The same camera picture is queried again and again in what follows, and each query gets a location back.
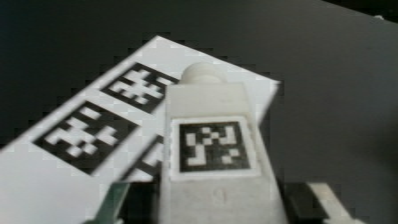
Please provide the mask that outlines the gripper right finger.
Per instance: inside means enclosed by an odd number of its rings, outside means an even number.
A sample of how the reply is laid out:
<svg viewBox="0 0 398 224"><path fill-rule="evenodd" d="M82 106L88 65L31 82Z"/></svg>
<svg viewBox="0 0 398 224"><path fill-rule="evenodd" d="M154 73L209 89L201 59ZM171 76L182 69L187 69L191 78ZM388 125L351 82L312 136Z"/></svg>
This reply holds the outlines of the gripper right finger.
<svg viewBox="0 0 398 224"><path fill-rule="evenodd" d="M368 224L353 217L328 183L287 183L283 196L290 224Z"/></svg>

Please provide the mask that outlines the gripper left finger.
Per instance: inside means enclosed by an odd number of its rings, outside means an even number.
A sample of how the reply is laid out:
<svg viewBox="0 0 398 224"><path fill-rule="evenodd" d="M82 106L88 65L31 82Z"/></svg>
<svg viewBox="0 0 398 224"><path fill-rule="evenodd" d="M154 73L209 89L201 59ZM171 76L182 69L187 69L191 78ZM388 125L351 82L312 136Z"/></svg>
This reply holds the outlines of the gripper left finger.
<svg viewBox="0 0 398 224"><path fill-rule="evenodd" d="M116 182L98 213L82 224L157 224L157 183Z"/></svg>

